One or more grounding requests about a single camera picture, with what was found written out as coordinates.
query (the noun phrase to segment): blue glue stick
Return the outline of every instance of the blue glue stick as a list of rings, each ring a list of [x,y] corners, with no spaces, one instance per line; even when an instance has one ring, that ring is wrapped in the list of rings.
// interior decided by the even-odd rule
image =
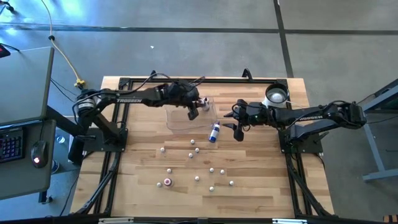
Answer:
[[[216,142],[218,133],[220,132],[220,122],[217,121],[217,123],[214,124],[213,130],[211,131],[209,142]]]

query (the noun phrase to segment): computer mouse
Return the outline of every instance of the computer mouse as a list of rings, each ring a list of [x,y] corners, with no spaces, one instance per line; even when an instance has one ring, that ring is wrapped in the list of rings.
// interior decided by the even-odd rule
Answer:
[[[33,166],[36,168],[43,168],[47,165],[49,160],[49,150],[46,147],[45,141],[37,141],[30,149],[30,158]]]

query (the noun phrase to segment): gray floor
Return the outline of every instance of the gray floor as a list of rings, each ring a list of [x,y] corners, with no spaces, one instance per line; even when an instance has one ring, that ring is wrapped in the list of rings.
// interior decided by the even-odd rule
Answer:
[[[278,27],[272,0],[45,2],[58,25]],[[40,0],[10,3],[19,13],[4,10],[0,22],[48,24]],[[280,6],[286,29],[398,30],[397,1],[280,0]],[[46,47],[50,45],[48,35],[48,31],[0,29],[0,42],[20,49]],[[278,34],[56,31],[54,35],[90,88],[99,88],[104,75],[148,75],[152,70],[169,75],[238,77],[247,67],[256,77],[286,77]],[[397,35],[288,35],[287,45],[294,77],[305,79],[311,105],[359,101],[398,77]],[[67,63],[59,53],[54,60],[53,78],[73,89],[75,77]],[[53,86],[49,104],[65,115],[72,113],[72,104]],[[386,152],[386,148],[396,149],[397,140],[391,133],[396,133],[397,124],[395,120],[372,125],[388,168],[398,167],[398,153]],[[383,215],[398,213],[397,177],[368,184],[361,180],[363,174],[376,171],[362,129],[333,130],[322,144],[337,215],[381,220]],[[65,151],[56,149],[55,153],[62,157]],[[52,178],[49,191],[55,201],[49,205],[37,205],[37,194],[0,201],[0,220],[59,215],[75,176],[72,171]],[[11,205],[28,212],[22,216]]]

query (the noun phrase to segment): wooden table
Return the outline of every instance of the wooden table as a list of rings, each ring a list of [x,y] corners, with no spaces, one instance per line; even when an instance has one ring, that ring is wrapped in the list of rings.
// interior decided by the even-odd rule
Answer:
[[[104,77],[102,88],[116,89],[120,77]],[[308,106],[304,81],[288,78],[290,98]],[[202,83],[201,96],[213,97],[217,117],[231,111],[238,98],[262,101],[268,84]],[[110,120],[113,106],[103,114]],[[233,131],[221,128],[215,144],[201,131],[174,134],[167,128],[165,108],[131,105],[127,126],[129,137],[121,159],[112,216],[122,217],[213,217],[270,218],[293,217],[286,161],[280,153],[277,131],[271,127],[252,127],[243,142],[233,139]],[[193,159],[188,153],[199,147]],[[97,188],[103,152],[95,152],[83,161],[71,212],[77,211]],[[319,158],[303,154],[309,189],[327,211],[333,213],[325,171]],[[174,186],[158,188],[156,183],[172,178]],[[304,211],[298,188],[300,207]]]

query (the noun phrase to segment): gray desk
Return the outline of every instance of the gray desk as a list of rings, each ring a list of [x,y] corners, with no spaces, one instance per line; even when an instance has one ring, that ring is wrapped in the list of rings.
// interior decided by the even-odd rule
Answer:
[[[34,192],[46,193],[50,186],[55,119],[47,118],[43,126],[42,140],[47,142],[48,164],[41,169],[35,168],[30,149],[39,140],[42,127],[39,120],[46,119],[47,114],[53,111],[47,106],[53,54],[53,48],[45,47],[13,52],[8,57],[0,58],[0,126],[38,121],[20,124],[24,128],[22,150],[25,157],[0,164],[0,200]]]
[[[0,126],[45,117],[54,49],[21,50],[0,59]]]

